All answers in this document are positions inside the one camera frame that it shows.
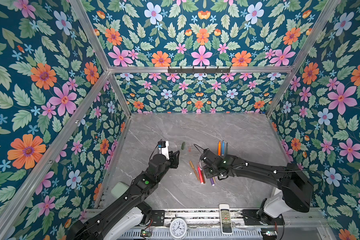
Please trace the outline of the orange highlighter pen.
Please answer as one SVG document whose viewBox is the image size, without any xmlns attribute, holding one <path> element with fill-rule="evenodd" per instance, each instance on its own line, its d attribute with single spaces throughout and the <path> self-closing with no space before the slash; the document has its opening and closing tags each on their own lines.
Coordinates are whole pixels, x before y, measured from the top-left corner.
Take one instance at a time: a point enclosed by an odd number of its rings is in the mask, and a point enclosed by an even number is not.
<svg viewBox="0 0 360 240">
<path fill-rule="evenodd" d="M 218 156 L 221 156 L 221 154 L 222 154 L 222 142 L 219 141 L 219 143 L 218 143 Z"/>
</svg>

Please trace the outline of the blue highlighter pen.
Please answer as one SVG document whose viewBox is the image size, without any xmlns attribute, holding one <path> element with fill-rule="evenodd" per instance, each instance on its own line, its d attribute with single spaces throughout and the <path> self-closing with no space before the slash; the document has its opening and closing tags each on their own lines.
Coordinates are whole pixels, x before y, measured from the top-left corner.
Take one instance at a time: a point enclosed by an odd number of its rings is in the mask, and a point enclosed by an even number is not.
<svg viewBox="0 0 360 240">
<path fill-rule="evenodd" d="M 222 144 L 221 144 L 221 156 L 224 156 L 226 153 L 226 143 L 225 141 L 222 141 Z"/>
</svg>

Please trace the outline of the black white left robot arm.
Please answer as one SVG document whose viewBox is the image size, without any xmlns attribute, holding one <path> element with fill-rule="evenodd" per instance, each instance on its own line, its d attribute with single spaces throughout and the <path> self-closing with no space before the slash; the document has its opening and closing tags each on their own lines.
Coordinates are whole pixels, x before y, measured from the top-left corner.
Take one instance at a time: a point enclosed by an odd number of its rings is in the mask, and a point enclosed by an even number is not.
<svg viewBox="0 0 360 240">
<path fill-rule="evenodd" d="M 148 167 L 131 183 L 130 187 L 110 206 L 85 223 L 77 221 L 67 233 L 68 240 L 116 240 L 141 222 L 146 223 L 152 208 L 145 199 L 157 188 L 169 169 L 179 165 L 180 151 L 169 155 L 156 154 Z"/>
</svg>

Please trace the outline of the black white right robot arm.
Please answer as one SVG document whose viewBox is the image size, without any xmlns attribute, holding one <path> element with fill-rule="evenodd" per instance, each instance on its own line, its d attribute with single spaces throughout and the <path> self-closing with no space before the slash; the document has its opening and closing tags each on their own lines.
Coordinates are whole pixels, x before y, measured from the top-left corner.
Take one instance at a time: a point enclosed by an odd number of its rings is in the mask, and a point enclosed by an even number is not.
<svg viewBox="0 0 360 240">
<path fill-rule="evenodd" d="M 218 156 L 205 149 L 200 157 L 204 163 L 206 178 L 243 177 L 256 180 L 280 190 L 274 196 L 264 199 L 254 219 L 270 224 L 285 212 L 294 210 L 308 213 L 311 208 L 313 184 L 296 165 L 270 166 L 250 162 L 233 155 Z"/>
</svg>

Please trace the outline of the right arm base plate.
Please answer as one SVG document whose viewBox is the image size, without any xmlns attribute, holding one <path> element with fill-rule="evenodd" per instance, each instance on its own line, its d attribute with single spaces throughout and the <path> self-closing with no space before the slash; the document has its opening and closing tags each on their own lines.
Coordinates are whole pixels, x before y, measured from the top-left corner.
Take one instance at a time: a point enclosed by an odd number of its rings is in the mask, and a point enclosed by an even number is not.
<svg viewBox="0 0 360 240">
<path fill-rule="evenodd" d="M 258 209 L 243 209 L 241 214 L 247 226 L 284 226 L 285 221 L 282 216 L 272 218 Z"/>
</svg>

